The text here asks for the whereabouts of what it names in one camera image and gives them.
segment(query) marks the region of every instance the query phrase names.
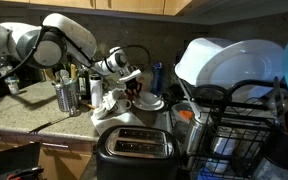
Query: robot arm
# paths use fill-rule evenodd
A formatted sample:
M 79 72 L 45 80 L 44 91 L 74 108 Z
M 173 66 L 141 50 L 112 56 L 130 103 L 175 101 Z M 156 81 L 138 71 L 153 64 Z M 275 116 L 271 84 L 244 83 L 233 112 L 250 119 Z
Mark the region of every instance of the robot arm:
M 96 48 L 96 40 L 88 30 L 61 14 L 50 14 L 42 26 L 11 22 L 0 24 L 0 56 L 11 55 L 23 62 L 34 50 L 27 64 L 44 69 L 55 67 L 68 52 L 102 76 L 123 71 L 121 82 L 126 84 L 140 75 L 139 70 L 127 71 L 129 64 L 121 49 L 113 48 L 108 58 L 94 61 L 92 57 Z

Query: dish rack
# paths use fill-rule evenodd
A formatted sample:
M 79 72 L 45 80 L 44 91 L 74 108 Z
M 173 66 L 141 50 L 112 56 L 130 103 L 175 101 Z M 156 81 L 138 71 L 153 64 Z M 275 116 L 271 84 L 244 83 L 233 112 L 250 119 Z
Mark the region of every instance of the dish rack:
M 276 130 L 275 118 L 259 98 L 241 103 L 233 102 L 231 97 L 243 86 L 273 88 L 274 84 L 245 80 L 226 90 L 216 85 L 194 87 L 181 79 L 179 82 L 195 117 L 204 123 L 196 150 L 185 156 L 186 161 L 194 161 L 186 167 L 191 179 L 250 179 L 263 159 L 262 144 Z

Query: wire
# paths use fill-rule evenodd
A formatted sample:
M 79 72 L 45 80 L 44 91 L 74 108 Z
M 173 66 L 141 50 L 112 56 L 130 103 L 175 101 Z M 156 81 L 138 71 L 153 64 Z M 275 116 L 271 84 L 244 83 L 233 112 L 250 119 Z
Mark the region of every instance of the wire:
M 113 55 L 116 51 L 118 50 L 121 50 L 121 49 L 126 49 L 126 48 L 131 48 L 131 47 L 136 47 L 136 48 L 141 48 L 143 49 L 146 54 L 147 54 L 147 65 L 146 67 L 144 67 L 143 71 L 145 71 L 151 64 L 151 55 L 150 53 L 148 52 L 148 50 L 142 46 L 142 45 L 138 45 L 138 44 L 131 44 L 131 45 L 127 45 L 127 46 L 123 46 L 123 47 L 119 47 L 119 48 L 116 48 L 114 51 L 112 51 L 106 58 L 104 59 L 108 59 L 111 55 Z
M 31 51 L 28 53 L 28 55 L 25 57 L 25 59 L 19 64 L 17 65 L 15 68 L 13 68 L 12 70 L 10 70 L 9 72 L 7 72 L 5 75 L 0 76 L 0 80 L 1 79 L 5 79 L 6 77 L 14 74 L 17 70 L 19 70 L 20 68 L 22 68 L 34 55 L 34 53 L 37 51 L 37 47 L 40 44 L 44 34 L 49 31 L 48 27 L 42 27 L 40 33 L 37 36 L 37 39 L 35 41 L 35 44 L 33 46 L 33 48 L 31 49 Z

